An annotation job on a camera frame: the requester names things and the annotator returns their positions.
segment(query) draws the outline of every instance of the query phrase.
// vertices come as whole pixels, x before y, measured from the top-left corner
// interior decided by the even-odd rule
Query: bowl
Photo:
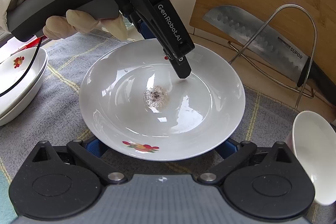
[[[0,93],[11,87],[28,68],[36,48],[28,48],[7,58],[0,64]],[[36,59],[22,81],[4,96],[0,97],[0,118],[6,115],[34,86],[47,62],[48,54],[40,48]]]
[[[82,117],[110,148],[144,160],[201,155],[224,142],[245,110],[243,84],[211,50],[187,54],[192,73],[179,79],[156,39],[101,57],[79,91]]]
[[[315,202],[328,206],[336,201],[336,133],[319,114],[300,112],[286,143],[315,187]]]
[[[6,115],[4,115],[2,118],[0,118],[0,126],[3,126],[12,120],[14,120],[17,116],[23,112],[26,107],[31,103],[31,101],[34,99],[38,91],[40,90],[43,80],[44,80],[44,72],[47,69],[48,65],[48,55],[47,55],[47,62],[42,70],[42,74],[38,78],[37,82],[33,85],[31,90],[28,91],[28,93],[23,97],[19,103],[13,107]]]

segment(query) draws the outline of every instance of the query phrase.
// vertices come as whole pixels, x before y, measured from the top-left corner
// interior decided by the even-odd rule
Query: white plate
[[[21,114],[21,112],[23,112],[26,107],[31,103],[31,101],[34,99],[34,97],[36,96],[36,94],[38,93],[38,91],[40,90],[43,80],[44,80],[44,72],[47,69],[47,65],[48,65],[48,55],[47,55],[47,62],[42,70],[42,74],[40,76],[40,78],[38,78],[37,82],[35,83],[35,85],[31,88],[31,90],[28,91],[28,93],[26,94],[26,96],[23,97],[23,99],[15,106],[11,109],[11,111],[9,111],[6,115],[4,115],[1,119],[0,119],[0,126],[3,126],[7,123],[9,123],[10,121],[14,120],[17,116],[19,116]]]
[[[312,111],[303,111],[293,123],[288,141],[315,187],[315,202],[328,206],[336,201],[336,133]]]
[[[0,92],[11,87],[28,68],[36,48],[28,48],[18,52],[0,64]],[[23,80],[10,92],[0,97],[0,118],[6,115],[28,93],[41,76],[47,62],[47,52],[40,48],[36,59]]]
[[[121,46],[89,69],[79,92],[81,114],[110,148],[144,160],[182,160],[225,141],[239,125],[245,92],[233,68],[196,45],[192,68],[177,77],[156,39]]]

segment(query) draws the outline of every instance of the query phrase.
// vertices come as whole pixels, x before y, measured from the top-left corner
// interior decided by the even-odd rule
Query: teal surface
[[[9,183],[0,169],[0,224],[9,224],[16,218],[16,213],[8,197]]]

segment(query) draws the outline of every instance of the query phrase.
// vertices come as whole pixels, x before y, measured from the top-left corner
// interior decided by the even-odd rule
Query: metal rack
[[[304,12],[307,17],[309,17],[313,27],[314,27],[314,44],[313,44],[313,48],[311,51],[311,59],[309,62],[309,66],[308,66],[308,70],[307,70],[307,74],[306,77],[304,79],[303,85],[301,87],[301,90],[297,90],[289,85],[286,85],[278,80],[276,80],[275,78],[273,78],[272,76],[270,76],[269,74],[267,74],[266,72],[264,72],[262,69],[260,69],[257,65],[255,65],[248,57],[246,57],[245,55],[243,55],[243,52],[247,49],[247,47],[252,43],[252,41],[263,31],[263,29],[270,23],[270,21],[275,17],[275,15],[280,12],[281,10],[285,9],[285,8],[296,8],[301,10],[302,12]],[[307,10],[305,10],[304,8],[302,8],[301,6],[298,6],[296,4],[285,4],[280,6],[279,8],[277,8],[274,13],[268,18],[268,20],[259,28],[259,30],[257,30],[257,32],[249,39],[249,41],[240,49],[238,50],[235,46],[232,45],[232,42],[228,42],[228,45],[230,47],[232,47],[237,54],[229,61],[229,64],[231,65],[240,55],[247,60],[256,70],[258,70],[260,73],[262,73],[263,75],[265,75],[266,77],[268,77],[269,79],[271,79],[272,81],[274,81],[275,83],[289,89],[292,90],[294,92],[297,92],[299,94],[296,103],[295,103],[295,109],[297,109],[299,102],[301,100],[302,95],[308,97],[308,98],[313,98],[314,97],[314,91],[311,88],[311,94],[307,94],[304,92],[306,84],[307,84],[307,80],[308,80],[308,76],[310,73],[310,69],[311,69],[311,65],[313,63],[313,59],[314,59],[314,52],[315,52],[315,48],[316,48],[316,41],[317,41],[317,30],[316,30],[316,25],[315,22],[313,20],[313,18],[311,17],[311,15],[307,12]]]

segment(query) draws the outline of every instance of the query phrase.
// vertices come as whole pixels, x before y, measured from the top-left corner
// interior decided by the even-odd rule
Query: knife
[[[264,23],[249,12],[232,5],[222,5],[208,11],[203,20],[245,45]],[[248,46],[279,72],[302,86],[308,71],[310,57],[305,55],[292,42],[267,25]],[[336,85],[313,62],[309,73],[309,83],[330,103],[336,106]]]

